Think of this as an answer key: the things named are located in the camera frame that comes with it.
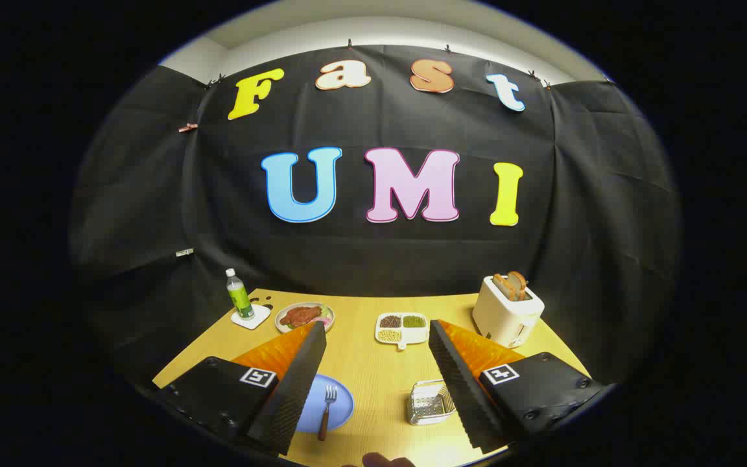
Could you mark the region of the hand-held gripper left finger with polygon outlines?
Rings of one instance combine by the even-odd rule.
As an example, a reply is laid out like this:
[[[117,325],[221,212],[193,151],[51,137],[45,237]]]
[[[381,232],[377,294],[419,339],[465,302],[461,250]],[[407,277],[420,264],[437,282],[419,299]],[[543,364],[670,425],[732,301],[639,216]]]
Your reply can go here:
[[[240,357],[202,359],[155,401],[229,446],[285,455],[325,349],[323,323],[310,322]]]

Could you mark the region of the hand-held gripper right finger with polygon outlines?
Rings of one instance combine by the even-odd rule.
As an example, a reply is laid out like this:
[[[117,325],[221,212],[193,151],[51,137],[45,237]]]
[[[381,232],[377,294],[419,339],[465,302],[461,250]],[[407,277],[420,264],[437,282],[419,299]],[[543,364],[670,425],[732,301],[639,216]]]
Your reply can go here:
[[[485,454],[542,443],[608,393],[552,353],[523,357],[447,321],[430,323],[428,346],[469,443]]]

